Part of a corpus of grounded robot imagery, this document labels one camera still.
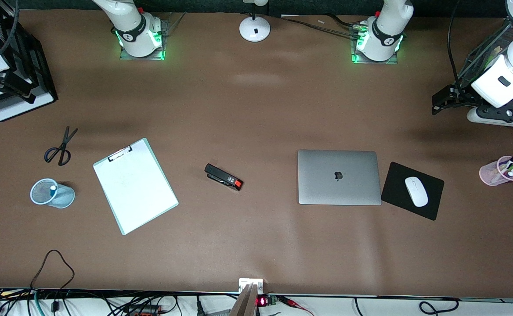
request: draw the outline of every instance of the silver laptop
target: silver laptop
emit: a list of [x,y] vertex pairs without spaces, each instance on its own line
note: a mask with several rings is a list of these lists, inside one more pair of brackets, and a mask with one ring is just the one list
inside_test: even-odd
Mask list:
[[299,150],[299,204],[381,205],[373,151]]

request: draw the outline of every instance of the computer mouse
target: computer mouse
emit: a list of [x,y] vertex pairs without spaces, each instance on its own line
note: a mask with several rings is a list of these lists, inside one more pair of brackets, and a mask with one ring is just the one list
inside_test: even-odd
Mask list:
[[405,186],[416,207],[421,208],[428,204],[429,196],[426,195],[425,186],[416,176],[405,179]]

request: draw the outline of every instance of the pen holder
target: pen holder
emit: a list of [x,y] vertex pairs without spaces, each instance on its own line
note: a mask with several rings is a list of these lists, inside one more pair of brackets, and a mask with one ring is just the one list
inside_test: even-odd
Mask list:
[[513,176],[501,174],[501,170],[505,168],[506,162],[510,160],[510,158],[512,158],[512,156],[503,156],[495,162],[482,166],[479,169],[479,178],[481,178],[481,181],[492,187],[513,181]]
[[30,200],[38,205],[66,208],[75,200],[75,190],[50,178],[36,182],[30,189]]

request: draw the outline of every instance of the red wire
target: red wire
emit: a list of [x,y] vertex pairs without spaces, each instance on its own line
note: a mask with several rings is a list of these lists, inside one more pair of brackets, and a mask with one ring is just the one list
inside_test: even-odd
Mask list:
[[308,309],[305,309],[305,308],[303,308],[303,307],[301,307],[301,306],[299,306],[299,305],[297,306],[297,308],[299,308],[299,309],[301,309],[301,310],[305,310],[306,312],[308,312],[309,314],[311,314],[311,316],[315,316],[315,314],[313,314],[313,313],[312,313],[310,310],[308,310]]
[[292,304],[293,307],[297,308],[297,309],[301,309],[301,310],[305,310],[306,312],[308,312],[309,314],[311,314],[311,316],[315,316],[315,314],[313,314],[310,310],[308,310],[307,308],[303,308],[301,305],[297,304],[296,302],[294,302],[293,300],[291,300],[290,302]]

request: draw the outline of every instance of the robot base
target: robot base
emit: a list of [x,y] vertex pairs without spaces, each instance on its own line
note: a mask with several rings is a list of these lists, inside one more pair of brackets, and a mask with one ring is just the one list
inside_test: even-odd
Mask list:
[[151,54],[145,57],[134,57],[124,48],[122,47],[122,51],[120,52],[120,60],[165,60],[165,51],[166,51],[166,37],[167,32],[169,31],[169,21],[161,20],[161,35],[160,40],[162,41],[162,45],[154,50]]
[[367,26],[365,24],[360,24],[359,29],[354,29],[352,27],[349,28],[350,31],[350,52],[352,55],[352,62],[354,64],[387,64],[387,65],[394,65],[397,64],[397,52],[391,56],[388,60],[385,61],[375,61],[367,58],[363,52],[360,50],[357,50],[357,46],[359,45],[359,42],[363,40],[367,40]]

